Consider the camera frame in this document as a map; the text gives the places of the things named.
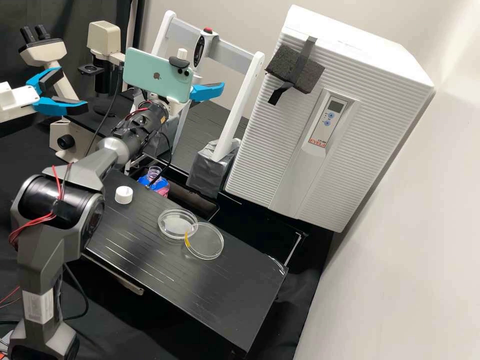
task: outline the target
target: petri dish lid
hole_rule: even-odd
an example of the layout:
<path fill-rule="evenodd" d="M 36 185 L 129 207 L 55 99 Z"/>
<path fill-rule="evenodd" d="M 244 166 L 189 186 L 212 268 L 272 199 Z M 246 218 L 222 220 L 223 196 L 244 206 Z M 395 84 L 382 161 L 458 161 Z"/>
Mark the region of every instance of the petri dish lid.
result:
<path fill-rule="evenodd" d="M 170 208 L 165 210 L 158 217 L 160 231 L 171 239 L 183 240 L 185 233 L 191 237 L 197 231 L 194 224 L 197 217 L 190 211 L 182 208 Z"/>
<path fill-rule="evenodd" d="M 194 232 L 185 237 L 187 249 L 199 259 L 213 260 L 220 256 L 224 249 L 224 237 L 220 231 L 208 222 L 193 224 Z"/>

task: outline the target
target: foam block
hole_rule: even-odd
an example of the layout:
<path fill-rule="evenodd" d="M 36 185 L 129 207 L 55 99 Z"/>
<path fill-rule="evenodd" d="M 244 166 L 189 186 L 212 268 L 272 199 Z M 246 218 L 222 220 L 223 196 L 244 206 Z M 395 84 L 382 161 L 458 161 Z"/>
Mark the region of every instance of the foam block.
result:
<path fill-rule="evenodd" d="M 291 81 L 289 76 L 295 68 L 300 52 L 281 45 L 266 67 L 266 71 L 283 81 Z M 324 72 L 325 67 L 308 59 L 293 87 L 304 94 L 310 94 Z"/>

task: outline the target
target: wall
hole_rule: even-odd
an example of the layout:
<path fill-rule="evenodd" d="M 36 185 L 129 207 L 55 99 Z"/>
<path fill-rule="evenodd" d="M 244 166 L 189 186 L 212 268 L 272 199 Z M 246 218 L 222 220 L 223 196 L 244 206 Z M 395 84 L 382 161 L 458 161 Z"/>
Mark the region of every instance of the wall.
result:
<path fill-rule="evenodd" d="M 295 360 L 478 359 L 479 15 L 463 3 L 430 48 L 437 95 L 325 268 Z"/>
<path fill-rule="evenodd" d="M 322 15 L 377 34 L 406 47 L 420 64 L 425 65 L 434 82 L 441 69 L 432 57 L 432 49 L 443 46 L 445 34 L 452 31 L 452 19 L 466 0 L 148 0 L 141 32 L 141 48 L 151 51 L 163 15 L 173 10 L 177 16 L 199 28 L 210 26 L 226 41 L 252 53 L 265 53 L 267 61 L 273 55 L 280 30 L 289 7 L 295 3 Z M 214 61 L 205 64 L 207 82 L 225 81 L 223 95 L 215 102 L 230 109 L 243 77 Z M 245 107 L 249 117 L 260 89 L 259 79 Z"/>

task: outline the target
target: mint green iphone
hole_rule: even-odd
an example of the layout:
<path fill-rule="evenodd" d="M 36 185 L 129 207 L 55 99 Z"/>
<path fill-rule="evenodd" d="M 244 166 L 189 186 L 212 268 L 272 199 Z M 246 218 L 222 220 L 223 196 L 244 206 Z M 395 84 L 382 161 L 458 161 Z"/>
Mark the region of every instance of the mint green iphone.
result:
<path fill-rule="evenodd" d="M 190 67 L 173 66 L 167 59 L 133 47 L 126 50 L 123 81 L 127 84 L 186 103 L 193 76 Z"/>

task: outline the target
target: robotic arm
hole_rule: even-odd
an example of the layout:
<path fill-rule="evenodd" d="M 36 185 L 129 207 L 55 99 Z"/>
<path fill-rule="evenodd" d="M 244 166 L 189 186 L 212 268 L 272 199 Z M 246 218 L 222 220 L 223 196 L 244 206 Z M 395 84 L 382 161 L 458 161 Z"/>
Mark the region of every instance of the robotic arm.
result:
<path fill-rule="evenodd" d="M 13 228 L 53 211 L 54 219 L 25 228 L 18 236 L 19 285 L 24 318 L 10 337 L 8 358 L 74 359 L 75 331 L 63 322 L 60 287 L 63 264 L 80 258 L 105 208 L 103 178 L 108 171 L 140 154 L 169 117 L 162 102 L 152 102 L 102 139 L 97 151 L 56 168 L 65 182 L 63 200 L 51 168 L 22 185 L 12 208 Z"/>

